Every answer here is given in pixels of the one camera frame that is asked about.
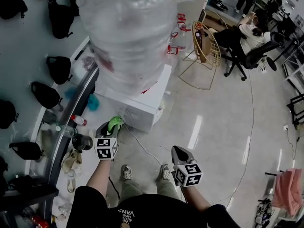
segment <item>gold wire chair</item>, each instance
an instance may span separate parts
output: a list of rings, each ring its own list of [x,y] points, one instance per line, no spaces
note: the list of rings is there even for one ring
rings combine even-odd
[[[201,28],[205,29],[206,31],[208,31],[208,35],[209,35],[209,38],[210,38],[210,52],[208,55],[205,55],[202,51],[202,49],[200,48],[199,46],[199,43],[196,39],[196,36],[195,36],[195,33],[200,30]],[[221,54],[220,54],[220,50],[219,50],[219,46],[215,40],[215,38],[213,37],[213,34],[210,32],[210,30],[201,22],[199,21],[195,21],[193,22],[192,24],[192,37],[193,37],[193,44],[194,44],[194,50],[189,53],[184,59],[187,59],[189,58],[189,56],[195,52],[195,55],[196,55],[196,59],[195,60],[192,60],[190,59],[190,61],[192,61],[192,63],[179,75],[179,78],[184,81],[186,84],[194,87],[194,88],[197,88],[197,89],[202,89],[202,90],[210,90],[211,89],[211,86],[212,86],[212,83],[213,83],[213,79],[214,79],[214,75],[215,75],[215,72],[216,72],[216,69],[217,67],[219,67],[221,65]],[[202,62],[199,62],[198,60],[200,59],[204,59],[204,63]],[[214,74],[213,74],[213,77],[212,77],[212,81],[211,81],[211,84],[210,84],[210,87],[209,88],[198,88],[196,86],[193,86],[191,83],[189,82],[186,82],[184,79],[181,78],[181,76],[195,63],[199,63],[203,66],[205,66],[206,68],[208,68],[209,70],[212,70],[213,67],[215,67],[215,70],[214,70]]]

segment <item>black office chair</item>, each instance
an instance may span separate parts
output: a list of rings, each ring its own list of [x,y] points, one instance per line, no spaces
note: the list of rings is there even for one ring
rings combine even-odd
[[[224,73],[225,77],[228,77],[234,66],[236,65],[239,70],[241,71],[241,73],[243,74],[243,77],[241,78],[242,81],[245,81],[247,79],[247,76],[242,68],[242,65],[244,66],[244,68],[246,69],[253,69],[258,67],[258,63],[259,61],[263,58],[266,57],[266,55],[264,55],[264,53],[269,52],[275,48],[277,48],[279,46],[279,42],[275,41],[275,40],[271,40],[269,42],[267,42],[266,44],[264,44],[263,46],[256,48],[254,50],[251,50],[247,56],[245,58],[238,58],[237,56],[235,56],[235,54],[233,53],[233,50],[231,48],[227,48],[227,52],[229,52],[231,54],[231,57],[227,56],[227,55],[222,55],[222,58],[228,59],[230,61],[232,61],[232,65],[231,68],[229,70],[228,73]],[[269,66],[276,71],[276,65],[275,63],[272,61],[271,58],[267,57],[267,62],[269,64]]]

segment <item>glossy floor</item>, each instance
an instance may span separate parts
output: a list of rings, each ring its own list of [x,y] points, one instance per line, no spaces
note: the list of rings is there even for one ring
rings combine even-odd
[[[294,90],[283,81],[281,67],[274,72],[266,65],[265,73],[246,70],[245,82],[241,81],[237,68],[225,78],[225,60],[215,72],[211,89],[199,90],[177,77],[189,64],[181,62],[171,75],[167,87],[171,94],[165,96],[166,109],[150,134],[130,131],[147,151],[171,166],[173,145],[192,150],[204,172],[197,186],[201,194],[212,204],[229,204],[228,211],[235,221],[243,228],[250,228],[257,200],[263,197],[269,181],[264,173],[285,170],[293,164],[301,168],[304,164],[303,139],[297,144],[293,162],[293,150],[287,141],[287,132],[283,131],[283,125],[287,124],[289,140],[295,146],[298,133],[286,107],[295,95]],[[207,74],[201,65],[187,71],[190,83],[203,85],[210,82],[210,77],[212,74]],[[111,178],[118,190],[123,164],[131,165],[134,179],[144,192],[156,193],[154,180],[160,165],[126,128],[119,134],[119,151],[111,169]],[[109,185],[109,200],[115,203],[116,199]]]

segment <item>pink cloth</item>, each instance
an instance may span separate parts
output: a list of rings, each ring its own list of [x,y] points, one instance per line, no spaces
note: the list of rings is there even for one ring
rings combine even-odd
[[[276,176],[275,193],[272,206],[284,208],[293,216],[302,206],[302,169],[288,169]]]

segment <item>shoe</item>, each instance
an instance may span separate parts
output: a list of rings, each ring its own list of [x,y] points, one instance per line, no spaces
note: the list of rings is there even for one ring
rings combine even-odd
[[[129,165],[122,166],[122,174],[124,180],[131,180],[132,179],[132,169]]]
[[[169,167],[169,165],[162,165],[161,166],[161,179],[170,180],[169,176],[170,176],[170,167]]]

